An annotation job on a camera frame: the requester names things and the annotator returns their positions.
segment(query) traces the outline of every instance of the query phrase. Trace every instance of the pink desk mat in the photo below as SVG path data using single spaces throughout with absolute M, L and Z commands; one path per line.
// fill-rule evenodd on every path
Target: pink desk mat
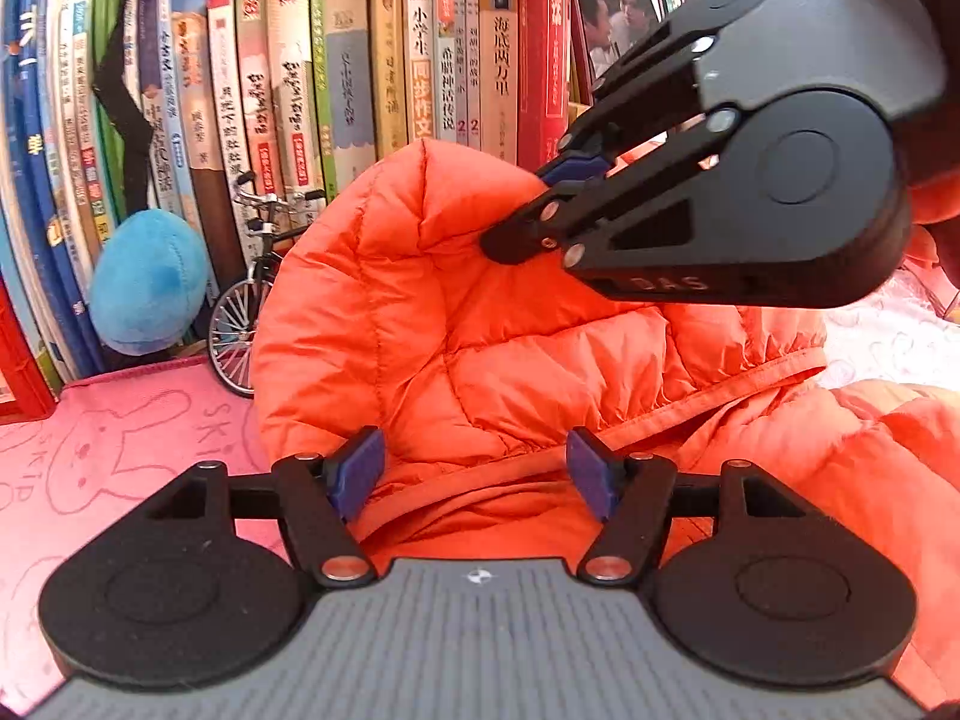
M 25 714 L 61 681 L 37 626 L 54 568 L 204 459 L 268 467 L 253 401 L 227 392 L 205 357 L 69 386 L 45 422 L 0 428 L 0 703 Z M 237 532 L 282 550 L 275 523 Z

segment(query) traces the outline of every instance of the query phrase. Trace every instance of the orange puffer jacket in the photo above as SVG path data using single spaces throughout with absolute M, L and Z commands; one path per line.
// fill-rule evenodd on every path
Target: orange puffer jacket
M 354 524 L 392 557 L 564 556 L 599 525 L 569 429 L 680 470 L 755 461 L 891 557 L 920 620 L 898 677 L 960 696 L 960 397 L 827 391 L 817 312 L 614 303 L 560 267 L 486 260 L 479 233 L 539 194 L 527 172 L 417 142 L 368 170 L 287 256 L 254 351 L 271 457 L 380 426 L 387 470 Z M 695 522 L 668 550 L 702 538 Z

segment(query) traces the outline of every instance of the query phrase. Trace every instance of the screw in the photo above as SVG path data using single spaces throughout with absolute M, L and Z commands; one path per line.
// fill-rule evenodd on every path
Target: screw
M 574 244 L 566 252 L 563 252 L 563 267 L 573 268 L 587 253 L 587 247 L 583 244 Z
M 558 210 L 560 210 L 560 204 L 556 200 L 551 200 L 544 205 L 544 210 L 541 211 L 541 221 L 551 220 L 557 215 Z
M 603 555 L 603 557 L 592 557 L 587 561 L 584 567 L 587 576 L 597 581 L 619 581 L 630 576 L 634 567 L 630 565 L 630 560 L 617 555 Z
M 692 50 L 694 53 L 703 53 L 713 45 L 713 42 L 714 39 L 712 35 L 707 35 L 707 37 L 702 37 L 694 42 L 693 46 L 690 47 L 690 50 Z
M 736 124 L 736 111 L 730 108 L 723 108 L 707 119 L 707 129 L 710 132 L 726 132 Z
M 330 557 L 320 567 L 323 576 L 333 581 L 354 581 L 366 575 L 368 570 L 370 570 L 368 562 L 356 555 Z

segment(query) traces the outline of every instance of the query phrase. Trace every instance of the book spine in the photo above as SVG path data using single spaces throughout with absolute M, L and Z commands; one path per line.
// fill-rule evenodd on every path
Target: book spine
M 157 0 L 137 0 L 137 69 L 143 116 L 154 129 L 150 143 L 150 167 L 157 207 L 184 216 L 176 193 L 170 137 L 165 124 L 166 95 L 160 76 L 160 35 L 157 32 Z
M 326 38 L 323 34 L 323 30 L 325 30 L 324 8 L 325 0 L 310 0 L 310 44 L 313 52 L 314 103 L 317 106 L 317 131 L 320 135 L 323 186 L 326 189 L 326 201 L 329 202 L 337 196 L 341 185 L 337 180 L 337 164 L 333 158 L 333 114 L 330 111 L 330 90 L 326 77 Z
M 107 112 L 96 95 L 93 94 L 93 73 L 103 57 L 104 48 L 107 45 L 107 0 L 89 0 L 86 8 L 86 45 L 88 45 L 88 66 L 86 67 L 86 78 L 90 89 L 88 100 L 90 105 L 90 129 L 93 133 L 94 157 L 97 161 L 97 172 L 100 177 L 100 188 L 104 195 L 104 209 L 107 211 L 107 221 L 109 222 L 110 234 L 113 234 L 114 228 L 123 213 L 123 196 L 119 194 L 120 204 L 117 203 L 117 193 L 114 193 L 113 185 L 116 178 L 114 170 L 115 157 L 113 154 L 112 129 L 107 118 Z
M 59 83 L 56 84 L 56 101 L 59 115 L 59 143 L 61 153 L 66 160 L 69 170 L 70 184 L 73 188 L 73 204 L 68 207 L 70 220 L 78 235 L 83 235 L 86 251 L 90 255 L 91 278 L 92 266 L 96 265 L 100 256 L 100 236 L 97 234 L 97 224 L 93 218 L 93 208 L 89 203 L 86 175 L 83 170 L 83 156 L 80 154 L 80 136 L 77 127 L 77 105 L 74 95 L 76 83 L 74 79 L 73 53 L 73 0 L 62 0 L 59 14 L 58 46 L 56 47 L 59 60 Z
M 480 148 L 517 163 L 517 0 L 480 0 Z
M 383 159 L 407 145 L 402 10 L 402 0 L 370 0 L 377 159 Z
M 568 120 L 569 0 L 520 0 L 517 165 L 537 170 L 557 155 Z
M 244 132 L 243 100 L 240 97 L 240 71 L 237 68 L 236 28 L 233 0 L 208 0 L 210 23 L 210 73 L 213 79 L 213 100 L 217 106 L 217 127 L 224 157 L 230 205 L 237 237 L 249 266 L 259 256 L 257 240 L 247 229 L 247 221 L 256 217 L 256 210 L 233 202 L 236 177 L 250 169 L 247 134 Z
M 37 311 L 46 314 L 51 332 L 56 337 L 53 349 L 64 362 L 66 376 L 70 379 L 88 375 L 89 365 L 83 349 L 78 348 L 72 324 L 73 317 L 64 311 L 58 298 L 61 290 L 56 284 L 53 266 L 49 262 L 49 250 L 43 251 L 37 240 L 37 228 L 31 224 L 30 207 L 35 204 L 30 170 L 27 166 L 27 151 L 24 139 L 22 85 L 19 77 L 21 0 L 4 0 L 4 105 L 7 125 L 5 142 L 10 155 L 11 183 L 13 192 L 0 199 L 7 225 L 14 239 L 14 255 L 21 272 L 30 271 L 37 282 Z
M 61 234 L 64 236 L 70 266 L 73 269 L 80 296 L 88 299 L 90 279 L 93 278 L 93 262 L 90 261 L 83 230 L 73 224 L 69 207 L 74 202 L 70 176 L 61 162 L 58 137 L 56 136 L 56 79 L 59 70 L 59 14 L 62 0 L 41 1 L 37 14 L 37 80 L 40 83 L 40 122 L 43 127 L 43 153 L 47 161 L 50 191 L 56 206 Z
M 454 0 L 433 0 L 434 127 L 440 141 L 457 140 L 456 13 Z
M 210 70 L 207 0 L 171 0 L 176 83 L 181 97 L 187 164 L 217 282 L 232 284 L 246 271 L 217 131 Z
M 480 148 L 480 0 L 464 0 L 467 9 L 467 145 Z
M 323 188 L 313 100 L 313 56 L 309 0 L 267 0 L 267 44 L 274 87 L 280 153 L 288 191 Z M 309 224 L 323 201 L 304 206 L 299 223 Z
M 97 149 L 95 148 L 95 132 L 90 100 L 90 80 L 88 77 L 88 0 L 73 1 L 73 71 L 74 71 L 74 103 L 77 112 L 77 140 L 80 144 L 80 162 L 83 164 L 83 174 L 86 178 L 86 195 L 93 221 L 97 228 L 97 237 L 100 243 L 107 242 L 110 237 L 109 214 L 107 213 L 107 199 L 104 196 L 104 186 L 101 181 L 100 165 L 97 163 Z
M 61 328 L 69 333 L 74 344 L 80 375 L 93 375 L 103 370 L 100 341 L 93 331 L 83 295 L 77 284 L 68 251 L 69 241 L 61 228 L 50 184 L 43 140 L 43 121 L 40 106 L 40 13 L 46 0 L 20 0 L 19 98 L 23 124 L 23 143 L 26 146 L 26 167 L 32 192 L 20 194 L 20 213 L 27 225 L 34 259 L 49 279 L 47 285 L 51 305 L 59 315 Z
M 98 66 L 104 59 L 104 54 L 107 51 L 107 42 L 109 42 L 109 37 L 117 24 L 117 12 L 119 10 L 120 0 L 107 0 L 106 10 L 104 11 L 103 49 L 97 52 Z M 123 183 L 123 138 L 120 137 L 120 133 L 117 132 L 116 127 L 113 126 L 113 122 L 110 121 L 107 110 L 103 108 L 103 105 L 100 106 L 100 110 L 103 113 L 104 127 L 106 128 L 104 141 L 109 139 L 107 159 L 109 159 L 110 190 L 112 191 L 113 205 L 116 209 L 117 221 L 119 222 L 127 218 L 130 213 L 130 210 L 127 208 L 127 193 Z
M 181 114 L 179 90 L 176 88 L 176 61 L 173 43 L 173 25 L 170 22 L 171 0 L 157 0 L 157 44 L 160 46 L 160 80 L 163 87 L 164 110 L 163 123 L 170 138 L 170 152 L 174 166 L 174 181 L 179 193 L 181 208 L 186 223 L 203 237 L 203 223 L 200 222 L 200 209 L 194 191 L 190 164 L 186 154 L 186 135 L 184 119 Z M 206 299 L 212 306 L 220 294 L 213 267 L 210 266 Z
M 407 135 L 434 137 L 432 0 L 403 0 Z
M 333 157 L 341 188 L 376 162 L 367 0 L 326 0 Z
M 140 96 L 140 60 L 139 47 L 137 40 L 137 5 L 139 0 L 127 0 L 127 7 L 123 12 L 123 83 L 127 87 L 128 93 L 136 105 L 137 109 L 143 112 L 143 100 Z M 123 139 L 117 133 L 120 142 L 120 154 L 123 155 Z M 123 162 L 120 163 L 120 170 L 123 170 Z M 152 178 L 147 181 L 147 206 L 157 208 L 157 191 L 154 189 Z
M 0 32 L 6 18 L 6 0 L 0 0 Z M 0 80 L 0 132 L 6 134 L 6 95 L 7 89 Z M 59 371 L 65 368 L 64 361 L 55 360 L 53 350 L 56 349 L 56 339 L 50 328 L 48 314 L 42 310 L 43 301 L 40 287 L 37 285 L 35 271 L 21 269 L 16 261 L 19 254 L 18 241 L 13 237 L 13 228 L 8 227 L 8 205 L 16 190 L 13 189 L 13 175 L 11 174 L 10 152 L 5 139 L 0 138 L 0 204 L 3 213 L 0 213 L 0 275 L 10 294 L 13 312 L 27 338 L 30 348 L 34 351 L 37 367 L 43 375 L 47 385 L 55 394 L 64 386 L 64 380 Z
M 457 143 L 469 146 L 467 136 L 467 0 L 453 0 L 453 79 L 456 87 Z
M 258 194 L 283 194 L 283 169 L 267 57 L 265 0 L 236 0 L 237 53 L 244 127 Z

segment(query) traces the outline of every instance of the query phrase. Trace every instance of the red book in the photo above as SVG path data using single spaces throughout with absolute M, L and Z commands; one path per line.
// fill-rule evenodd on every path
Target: red book
M 570 0 L 520 0 L 520 120 L 517 165 L 536 170 L 566 132 Z

